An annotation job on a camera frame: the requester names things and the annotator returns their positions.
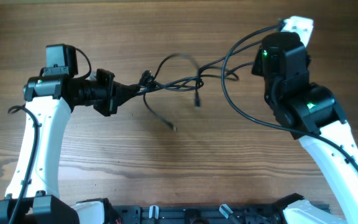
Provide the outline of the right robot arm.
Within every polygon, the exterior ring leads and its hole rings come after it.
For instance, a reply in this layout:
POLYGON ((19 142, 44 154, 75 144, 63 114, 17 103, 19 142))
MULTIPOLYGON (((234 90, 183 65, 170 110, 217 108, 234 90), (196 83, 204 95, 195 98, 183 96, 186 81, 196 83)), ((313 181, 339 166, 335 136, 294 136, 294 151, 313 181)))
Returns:
POLYGON ((300 36, 264 37, 252 69, 264 78, 265 101, 320 168, 348 223, 358 223, 358 148, 347 116, 325 86, 310 82, 310 56, 300 36))

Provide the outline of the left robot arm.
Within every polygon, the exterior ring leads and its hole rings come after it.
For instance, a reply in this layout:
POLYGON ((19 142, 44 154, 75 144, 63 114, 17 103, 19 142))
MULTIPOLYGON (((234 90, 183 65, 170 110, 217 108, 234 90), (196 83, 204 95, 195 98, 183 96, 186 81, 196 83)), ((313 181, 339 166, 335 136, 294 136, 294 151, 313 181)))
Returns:
POLYGON ((25 132, 16 171, 0 200, 0 223, 123 223, 107 198, 69 206, 60 200, 58 167, 63 135, 76 106, 92 106, 107 117, 136 96, 138 84, 123 85, 114 74, 98 69, 96 77, 78 76, 72 45, 46 47, 46 66, 24 86, 24 105, 10 114, 26 113, 25 132))

